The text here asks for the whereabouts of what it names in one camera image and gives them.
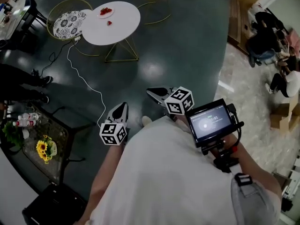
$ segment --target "white cable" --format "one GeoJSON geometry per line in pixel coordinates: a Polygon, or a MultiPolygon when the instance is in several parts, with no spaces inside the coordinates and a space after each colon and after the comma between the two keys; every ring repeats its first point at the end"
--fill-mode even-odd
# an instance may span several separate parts
{"type": "Polygon", "coordinates": [[[86,84],[90,89],[92,89],[94,92],[100,93],[100,95],[101,95],[101,102],[102,102],[102,104],[103,104],[103,106],[104,106],[104,111],[103,111],[103,113],[101,114],[100,118],[99,118],[98,121],[97,121],[97,125],[99,126],[99,128],[101,128],[101,126],[99,125],[99,121],[100,121],[100,119],[102,118],[103,114],[104,114],[105,111],[106,111],[106,106],[105,106],[105,104],[104,104],[104,102],[103,102],[102,93],[99,92],[99,91],[97,91],[97,90],[95,90],[95,89],[93,89],[93,88],[91,88],[91,87],[88,85],[88,83],[85,81],[85,79],[79,75],[78,70],[77,70],[75,67],[72,66],[72,61],[69,59],[70,49],[71,49],[72,47],[74,47],[74,46],[78,43],[78,41],[79,41],[79,40],[77,40],[77,42],[76,42],[74,45],[70,46],[70,48],[69,48],[69,50],[68,50],[68,52],[67,52],[67,59],[68,59],[69,62],[71,63],[71,68],[72,68],[72,69],[75,69],[75,70],[77,71],[78,76],[79,76],[82,80],[84,80],[85,84],[86,84]]]}

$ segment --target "display screen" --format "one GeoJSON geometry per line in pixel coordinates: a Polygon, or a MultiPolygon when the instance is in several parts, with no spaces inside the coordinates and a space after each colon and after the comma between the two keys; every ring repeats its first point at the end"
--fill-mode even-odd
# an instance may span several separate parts
{"type": "Polygon", "coordinates": [[[197,139],[231,125],[231,120],[223,105],[191,116],[190,120],[197,139]]]}

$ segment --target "white t-shirt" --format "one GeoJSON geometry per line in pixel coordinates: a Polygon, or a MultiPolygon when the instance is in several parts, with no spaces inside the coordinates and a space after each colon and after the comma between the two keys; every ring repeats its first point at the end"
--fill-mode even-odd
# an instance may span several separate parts
{"type": "Polygon", "coordinates": [[[286,77],[286,93],[291,98],[296,95],[300,89],[300,72],[292,71],[286,77]]]}
{"type": "Polygon", "coordinates": [[[126,145],[91,224],[237,224],[233,175],[211,162],[168,117],[150,123],[126,145]]]}

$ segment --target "white tabletop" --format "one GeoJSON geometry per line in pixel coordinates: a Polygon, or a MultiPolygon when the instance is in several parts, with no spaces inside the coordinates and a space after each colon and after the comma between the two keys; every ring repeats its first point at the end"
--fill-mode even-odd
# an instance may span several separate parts
{"type": "Polygon", "coordinates": [[[29,9],[29,6],[25,7],[26,0],[18,0],[16,5],[12,9],[10,20],[5,24],[2,32],[0,34],[0,40],[8,40],[13,35],[14,31],[18,27],[20,21],[26,14],[26,11],[29,9]]]}
{"type": "Polygon", "coordinates": [[[82,24],[82,35],[94,45],[110,45],[129,37],[138,27],[141,15],[139,10],[128,2],[109,2],[87,14],[82,24]],[[114,13],[108,18],[99,18],[102,8],[113,8],[114,13]]]}

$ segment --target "white shoe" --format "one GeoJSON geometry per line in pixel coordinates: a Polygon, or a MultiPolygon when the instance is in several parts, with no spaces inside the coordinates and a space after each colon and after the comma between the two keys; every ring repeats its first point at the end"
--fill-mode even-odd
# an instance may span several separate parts
{"type": "Polygon", "coordinates": [[[152,120],[150,117],[147,117],[147,116],[143,116],[142,117],[142,125],[145,127],[147,126],[149,123],[151,123],[152,120]]]}
{"type": "Polygon", "coordinates": [[[270,85],[268,85],[267,83],[264,84],[266,87],[266,90],[268,91],[268,93],[272,94],[273,90],[271,90],[270,85]]]}

